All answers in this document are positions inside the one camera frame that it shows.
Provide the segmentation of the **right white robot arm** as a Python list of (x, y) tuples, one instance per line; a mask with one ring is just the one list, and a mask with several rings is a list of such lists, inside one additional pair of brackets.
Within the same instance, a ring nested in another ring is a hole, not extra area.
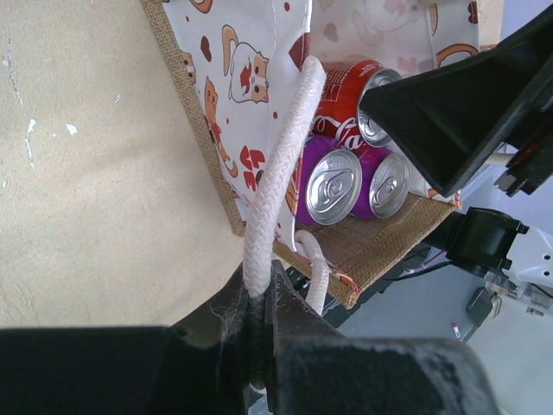
[[(381, 126), (430, 187), (448, 197), (498, 147), (515, 149), (496, 184), (531, 194), (552, 174), (552, 11), (495, 48), (366, 92), (361, 111)], [(519, 286), (552, 284), (552, 238), (507, 214), (472, 207), (451, 214), (426, 242), (450, 265)]]

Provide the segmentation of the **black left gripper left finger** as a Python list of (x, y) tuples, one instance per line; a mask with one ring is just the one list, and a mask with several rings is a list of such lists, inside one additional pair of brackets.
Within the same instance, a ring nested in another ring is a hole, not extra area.
[(3, 329), (4, 414), (244, 414), (241, 271), (165, 326)]

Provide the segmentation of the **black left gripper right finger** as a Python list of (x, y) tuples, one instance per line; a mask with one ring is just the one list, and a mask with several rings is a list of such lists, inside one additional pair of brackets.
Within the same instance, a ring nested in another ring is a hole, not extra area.
[(497, 414), (479, 359), (440, 338), (350, 338), (271, 265), (265, 385), (274, 414)]

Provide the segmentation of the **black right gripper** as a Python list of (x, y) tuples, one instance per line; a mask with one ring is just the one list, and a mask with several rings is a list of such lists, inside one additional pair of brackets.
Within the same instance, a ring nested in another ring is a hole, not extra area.
[(439, 195), (502, 143), (517, 152), (496, 186), (531, 195), (552, 176), (552, 7), (494, 50), (366, 92), (360, 109)]

